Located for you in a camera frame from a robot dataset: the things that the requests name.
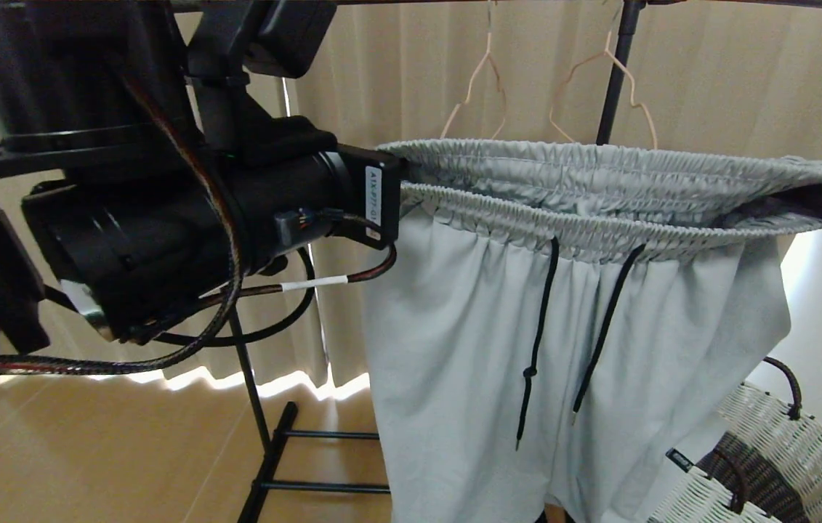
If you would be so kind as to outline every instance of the gold wire hanger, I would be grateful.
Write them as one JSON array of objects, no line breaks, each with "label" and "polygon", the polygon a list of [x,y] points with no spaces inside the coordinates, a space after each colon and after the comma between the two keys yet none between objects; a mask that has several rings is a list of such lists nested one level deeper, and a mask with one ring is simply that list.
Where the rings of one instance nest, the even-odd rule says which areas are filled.
[{"label": "gold wire hanger", "polygon": [[478,65],[470,76],[470,85],[468,86],[468,90],[466,92],[466,99],[463,100],[463,102],[456,104],[453,108],[453,112],[450,113],[450,117],[446,120],[446,125],[443,126],[443,132],[440,133],[441,139],[446,138],[446,133],[450,130],[450,125],[453,123],[456,114],[459,113],[461,106],[468,105],[468,102],[472,99],[472,86],[475,83],[475,78],[478,76],[478,72],[480,72],[481,68],[485,66],[485,62],[489,63],[491,70],[494,71],[495,89],[501,93],[501,125],[499,125],[498,129],[495,130],[493,135],[491,135],[491,139],[495,139],[495,137],[498,136],[498,133],[501,132],[501,128],[504,128],[504,123],[507,122],[507,93],[504,92],[504,86],[501,85],[501,73],[498,72],[498,64],[494,62],[494,56],[491,56],[491,31],[493,30],[493,27],[491,27],[491,0],[486,0],[486,3],[488,5],[488,36],[486,37],[487,41],[485,44],[485,54],[481,57],[480,62],[478,62]]},{"label": "gold wire hanger", "polygon": [[549,107],[549,122],[552,123],[554,128],[560,132],[561,135],[565,137],[565,139],[569,140],[569,142],[576,143],[573,137],[569,136],[563,128],[560,128],[556,124],[556,120],[553,118],[553,113],[556,110],[557,101],[563,95],[563,92],[566,89],[566,86],[569,85],[569,82],[573,80],[574,74],[576,74],[576,69],[586,65],[587,63],[594,62],[600,57],[608,57],[611,62],[616,65],[620,70],[624,72],[624,75],[627,79],[630,80],[630,107],[632,109],[643,109],[643,115],[646,116],[647,125],[650,127],[650,138],[653,140],[653,149],[659,149],[659,142],[656,138],[656,126],[653,125],[653,116],[650,115],[650,109],[646,106],[646,103],[637,102],[636,97],[636,90],[637,90],[637,82],[634,80],[633,73],[630,73],[630,70],[627,70],[624,67],[623,63],[620,63],[620,60],[617,60],[617,57],[614,56],[614,53],[611,52],[611,36],[614,34],[614,23],[617,20],[617,14],[620,12],[620,9],[614,13],[614,16],[611,18],[611,29],[608,30],[608,36],[604,40],[604,50],[598,53],[594,53],[594,55],[587,57],[586,59],[582,60],[582,62],[576,63],[569,70],[569,74],[567,74],[566,79],[563,82],[560,82],[560,85],[556,87],[556,92],[553,94],[553,102]]}]

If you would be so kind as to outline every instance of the curtain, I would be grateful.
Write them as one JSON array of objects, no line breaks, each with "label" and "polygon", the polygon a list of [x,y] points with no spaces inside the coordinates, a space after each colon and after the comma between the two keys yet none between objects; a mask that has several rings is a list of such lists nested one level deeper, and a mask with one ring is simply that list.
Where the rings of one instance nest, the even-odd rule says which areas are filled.
[{"label": "curtain", "polygon": [[[547,114],[574,63],[603,49],[620,3],[491,4],[493,57],[507,93],[498,139],[562,142]],[[314,66],[288,82],[295,113],[344,143],[373,147],[436,138],[466,96],[485,50],[486,3],[340,7]],[[557,101],[556,121],[594,142],[611,64],[577,70]],[[732,2],[649,6],[640,15],[629,69],[649,106],[660,147],[758,158],[822,159],[822,10]],[[630,110],[624,82],[611,142],[650,147],[646,121]],[[448,137],[488,138],[501,122],[501,96],[485,66]],[[322,241],[318,274],[361,265],[366,249]],[[334,381],[366,370],[360,289],[324,288],[321,319]]]}]

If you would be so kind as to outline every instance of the black drawstring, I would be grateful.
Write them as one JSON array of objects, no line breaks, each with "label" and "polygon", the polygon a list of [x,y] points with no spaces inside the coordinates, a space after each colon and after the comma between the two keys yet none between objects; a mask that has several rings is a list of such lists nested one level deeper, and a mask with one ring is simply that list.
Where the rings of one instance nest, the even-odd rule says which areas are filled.
[{"label": "black drawstring", "polygon": [[549,241],[549,269],[547,270],[547,282],[543,285],[543,300],[540,301],[540,321],[536,325],[536,338],[533,339],[533,353],[531,353],[530,367],[524,368],[524,400],[520,404],[520,421],[517,423],[517,444],[515,450],[520,449],[520,438],[524,435],[524,423],[527,423],[527,404],[530,403],[531,378],[536,376],[536,360],[540,353],[540,340],[543,338],[543,327],[547,323],[547,305],[549,305],[549,292],[553,287],[553,277],[556,275],[556,266],[560,262],[560,241],[553,238]]},{"label": "black drawstring", "polygon": [[637,256],[639,256],[646,245],[641,245],[630,251],[627,256],[627,261],[621,267],[620,275],[617,275],[617,283],[614,284],[614,291],[611,291],[611,300],[608,301],[608,308],[604,312],[604,321],[601,322],[601,331],[597,334],[597,342],[595,344],[595,351],[591,354],[591,360],[588,362],[586,372],[582,377],[582,384],[579,387],[579,392],[576,395],[576,401],[573,403],[573,416],[571,416],[571,423],[576,422],[576,416],[579,413],[579,408],[582,408],[582,400],[588,391],[588,385],[591,384],[591,375],[595,371],[597,360],[601,357],[601,349],[604,348],[604,340],[608,335],[608,328],[611,326],[611,318],[614,316],[614,309],[617,308],[617,298],[620,298],[621,289],[624,287],[624,281],[627,275],[630,274],[630,267],[633,266]]}]

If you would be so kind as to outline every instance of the basket handle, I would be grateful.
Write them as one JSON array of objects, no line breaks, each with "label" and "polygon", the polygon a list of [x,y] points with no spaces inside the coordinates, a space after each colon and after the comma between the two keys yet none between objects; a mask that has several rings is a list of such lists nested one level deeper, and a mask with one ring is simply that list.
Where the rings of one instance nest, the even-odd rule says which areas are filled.
[{"label": "basket handle", "polygon": [[789,388],[792,389],[792,405],[787,413],[789,414],[789,420],[802,419],[802,388],[799,387],[799,379],[795,377],[795,373],[788,365],[776,360],[774,357],[764,357],[762,360],[782,370],[782,374],[786,375],[786,380],[789,380]]},{"label": "basket handle", "polygon": [[711,453],[719,457],[721,461],[724,461],[724,463],[733,470],[734,476],[737,476],[737,486],[739,486],[739,489],[730,494],[730,506],[728,508],[734,513],[742,514],[746,500],[749,499],[750,496],[749,483],[746,483],[744,470],[740,468],[740,466],[737,466],[737,463],[734,463],[733,460],[730,459],[730,456],[724,453],[723,450],[715,449],[711,451]]}]

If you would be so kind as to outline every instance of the brown floor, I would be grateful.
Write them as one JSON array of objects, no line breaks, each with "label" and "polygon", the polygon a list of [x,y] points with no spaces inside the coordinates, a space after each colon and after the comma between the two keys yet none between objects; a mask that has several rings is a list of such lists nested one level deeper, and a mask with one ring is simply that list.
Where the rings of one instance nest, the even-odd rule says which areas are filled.
[{"label": "brown floor", "polygon": [[[299,386],[265,398],[270,425],[289,400],[297,428],[375,430],[368,390],[318,401]],[[284,456],[278,479],[387,482],[374,441],[295,439]],[[0,521],[235,521],[260,461],[241,386],[50,377],[0,386]],[[275,491],[260,521],[387,522],[390,512],[386,495]]]}]

